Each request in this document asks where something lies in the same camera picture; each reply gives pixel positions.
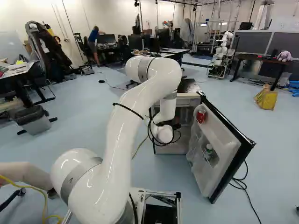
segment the fridge door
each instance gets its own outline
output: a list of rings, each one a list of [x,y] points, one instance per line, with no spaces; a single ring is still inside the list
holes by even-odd
[[[242,134],[211,102],[202,91],[201,104],[193,113],[189,151],[186,154],[202,195],[215,203],[238,168],[254,147],[255,142]],[[206,111],[200,124],[197,112]]]

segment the robotic arm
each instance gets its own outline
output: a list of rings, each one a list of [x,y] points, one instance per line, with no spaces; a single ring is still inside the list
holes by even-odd
[[[133,143],[142,118],[158,100],[161,111],[151,130],[165,143],[172,139],[170,126],[155,124],[174,117],[182,76],[179,64],[162,57],[133,57],[126,64],[126,74],[141,84],[125,92],[112,111],[104,159],[76,148],[61,155],[51,169],[55,190],[82,224],[123,223],[124,214],[132,210],[128,200]]]

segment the trash bin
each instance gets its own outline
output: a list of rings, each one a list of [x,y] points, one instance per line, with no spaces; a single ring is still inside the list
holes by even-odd
[[[14,115],[14,120],[29,134],[35,135],[51,128],[51,122],[47,118],[48,114],[42,106],[38,105],[18,111]]]

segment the blue floor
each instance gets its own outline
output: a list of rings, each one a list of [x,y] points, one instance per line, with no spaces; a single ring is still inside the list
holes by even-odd
[[[248,193],[263,224],[298,224],[295,207],[299,205],[299,99],[280,91],[274,111],[261,110],[253,97],[261,90],[240,82],[208,79],[206,69],[183,65],[184,75],[195,78],[211,102],[257,145],[249,154]],[[29,161],[50,171],[51,165],[63,152],[85,147],[103,156],[106,126],[128,79],[123,70],[94,68],[97,73],[54,85],[57,99],[43,104],[50,116],[57,116],[50,130],[38,135],[17,136],[14,123],[0,127],[0,162]],[[145,126],[136,137],[137,146],[146,136]],[[245,167],[238,171],[243,176]],[[257,224],[244,192],[228,186],[218,201],[211,205],[200,195],[189,164],[183,155],[153,154],[146,140],[132,161],[132,186],[165,191],[180,191],[183,197],[185,224]],[[15,190],[12,186],[0,189],[0,202]],[[43,197],[28,190],[23,198],[14,200],[0,213],[0,224],[40,224]],[[49,214],[63,216],[66,205],[49,200]]]

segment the purple stuffed animal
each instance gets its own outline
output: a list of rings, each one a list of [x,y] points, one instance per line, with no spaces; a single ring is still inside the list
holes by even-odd
[[[279,61],[291,61],[292,60],[292,56],[290,54],[290,52],[288,51],[282,51],[278,56],[277,56],[277,60]]]

